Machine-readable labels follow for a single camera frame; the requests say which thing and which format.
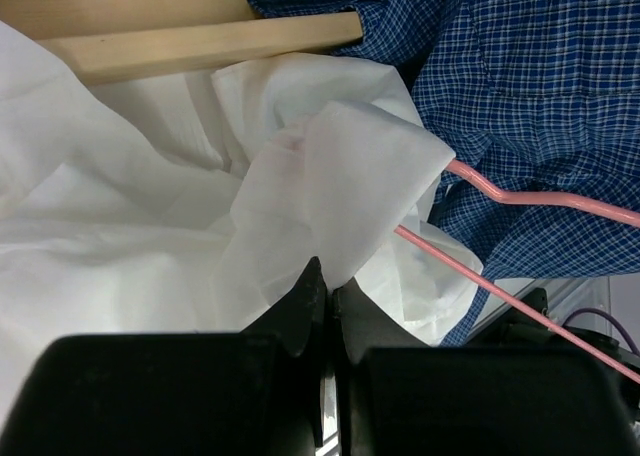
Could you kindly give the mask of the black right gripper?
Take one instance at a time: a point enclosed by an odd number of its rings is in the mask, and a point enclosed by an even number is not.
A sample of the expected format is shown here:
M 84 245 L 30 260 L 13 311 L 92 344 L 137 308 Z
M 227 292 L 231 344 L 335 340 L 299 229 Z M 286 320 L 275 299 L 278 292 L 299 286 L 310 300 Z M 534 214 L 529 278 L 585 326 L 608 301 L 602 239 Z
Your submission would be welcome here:
M 589 344 L 599 352 L 606 354 L 624 365 L 634 374 L 639 374 L 639 355 L 636 350 L 627 350 L 619 339 L 601 332 L 601 326 L 615 328 L 618 335 L 627 343 L 627 337 L 619 331 L 622 327 L 614 325 L 612 316 L 598 308 L 577 308 L 571 314 L 561 312 L 561 306 L 571 299 L 570 296 L 557 296 L 550 304 L 547 291 L 535 288 L 525 294 L 522 302 L 534 312 L 546 317 L 566 332 Z M 547 326 L 509 306 L 497 315 L 483 322 L 479 330 L 469 340 L 470 347 L 526 347 L 526 346 L 566 346 L 574 348 L 572 341 L 558 335 Z

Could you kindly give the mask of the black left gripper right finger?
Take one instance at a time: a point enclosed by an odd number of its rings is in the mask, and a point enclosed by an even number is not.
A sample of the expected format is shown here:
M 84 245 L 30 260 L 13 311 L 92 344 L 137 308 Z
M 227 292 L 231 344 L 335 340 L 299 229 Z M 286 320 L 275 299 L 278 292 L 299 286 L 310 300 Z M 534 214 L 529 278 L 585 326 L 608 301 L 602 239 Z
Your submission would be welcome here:
M 620 376 L 563 342 L 430 347 L 349 282 L 331 298 L 344 455 L 635 455 Z

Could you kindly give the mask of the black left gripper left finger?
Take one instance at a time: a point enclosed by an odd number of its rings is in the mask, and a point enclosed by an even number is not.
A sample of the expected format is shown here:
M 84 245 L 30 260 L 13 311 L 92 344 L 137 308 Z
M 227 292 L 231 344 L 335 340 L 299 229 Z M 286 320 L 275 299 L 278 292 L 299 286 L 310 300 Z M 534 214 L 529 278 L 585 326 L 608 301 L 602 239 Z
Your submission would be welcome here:
M 312 455 L 323 443 L 317 259 L 238 333 L 61 338 L 33 366 L 5 455 Z

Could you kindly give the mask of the pink wire hanger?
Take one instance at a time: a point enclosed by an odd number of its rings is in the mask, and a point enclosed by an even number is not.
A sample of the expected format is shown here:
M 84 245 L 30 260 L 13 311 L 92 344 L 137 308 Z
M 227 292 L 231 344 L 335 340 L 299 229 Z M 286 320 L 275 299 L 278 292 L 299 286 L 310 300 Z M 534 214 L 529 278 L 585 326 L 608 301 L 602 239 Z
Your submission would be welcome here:
M 571 193 L 562 192 L 511 192 L 506 191 L 491 183 L 488 179 L 482 176 L 478 171 L 470 166 L 454 160 L 448 164 L 446 170 L 461 177 L 466 182 L 470 183 L 474 188 L 479 190 L 485 196 L 493 201 L 505 205 L 512 206 L 553 206 L 553 207 L 566 207 L 575 210 L 579 210 L 585 213 L 596 215 L 606 218 L 621 224 L 626 224 L 637 228 L 639 226 L 639 214 L 628 209 L 620 208 L 611 204 L 600 202 L 594 199 L 590 199 L 584 196 L 579 196 Z M 630 379 L 634 383 L 639 382 L 639 375 L 628 369 L 622 363 L 614 360 L 612 357 L 606 355 L 604 352 L 596 349 L 594 346 L 573 335 L 568 330 L 554 323 L 546 316 L 536 312 L 522 301 L 515 298 L 513 295 L 502 290 L 495 284 L 489 282 L 480 274 L 469 269 L 455 258 L 447 255 L 442 250 L 436 248 L 431 243 L 427 242 L 421 236 L 410 231 L 406 227 L 400 225 L 395 229 L 395 233 L 410 242 L 420 250 L 427 254 L 439 259 L 449 268 L 457 271 L 470 281 L 476 283 L 479 287 L 489 291 L 494 296 L 501 299 L 503 302 L 510 305 L 513 309 L 519 311 L 523 315 L 533 319 L 537 323 L 541 324 L 546 329 L 550 330 L 554 334 L 560 336 L 564 340 L 572 343 L 576 347 L 586 351 L 597 360 L 617 371 L 619 374 Z

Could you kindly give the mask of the white shirt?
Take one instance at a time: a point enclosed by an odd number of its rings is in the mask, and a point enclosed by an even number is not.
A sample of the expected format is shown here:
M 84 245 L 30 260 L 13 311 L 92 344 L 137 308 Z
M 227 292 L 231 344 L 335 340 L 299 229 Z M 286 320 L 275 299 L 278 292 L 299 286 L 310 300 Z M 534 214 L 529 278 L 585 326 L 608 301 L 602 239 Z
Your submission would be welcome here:
M 452 158 L 389 66 L 293 54 L 91 91 L 3 26 L 1 348 L 237 330 L 313 256 L 437 343 L 476 287 L 393 230 L 482 269 L 427 223 Z

